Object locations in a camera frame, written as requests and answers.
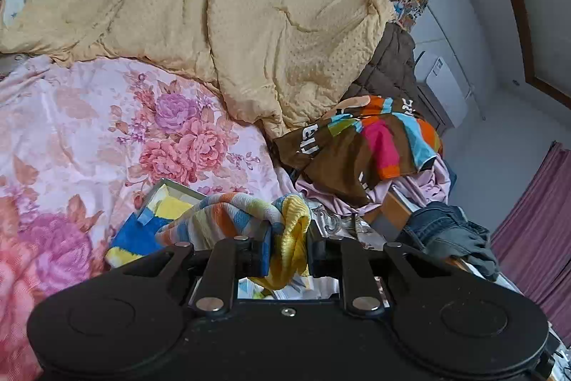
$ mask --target floral bed sheet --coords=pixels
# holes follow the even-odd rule
[[[67,69],[40,56],[13,71],[0,83],[0,162],[0,380],[38,375],[31,310],[103,271],[161,177],[206,195],[285,194],[255,125],[231,121],[200,83],[130,59]]]

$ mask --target beige blanket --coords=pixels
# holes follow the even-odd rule
[[[212,84],[276,137],[339,101],[392,17],[388,0],[28,0],[0,52],[138,57]]]

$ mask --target metal screw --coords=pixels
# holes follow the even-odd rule
[[[366,312],[377,310],[380,306],[380,300],[374,297],[357,297],[356,299],[353,299],[353,307]]]
[[[224,301],[218,297],[202,297],[196,302],[196,308],[203,312],[218,312],[224,307]]]
[[[282,309],[283,316],[295,316],[296,313],[295,309]]]

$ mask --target purple curtain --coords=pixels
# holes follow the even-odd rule
[[[554,142],[492,236],[502,272],[539,304],[571,343],[571,151]]]

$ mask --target dark puffer jacket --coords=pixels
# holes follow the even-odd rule
[[[415,110],[437,128],[438,122],[419,98],[414,49],[415,41],[410,34],[396,23],[387,23],[373,58],[341,100],[366,95],[412,99]]]

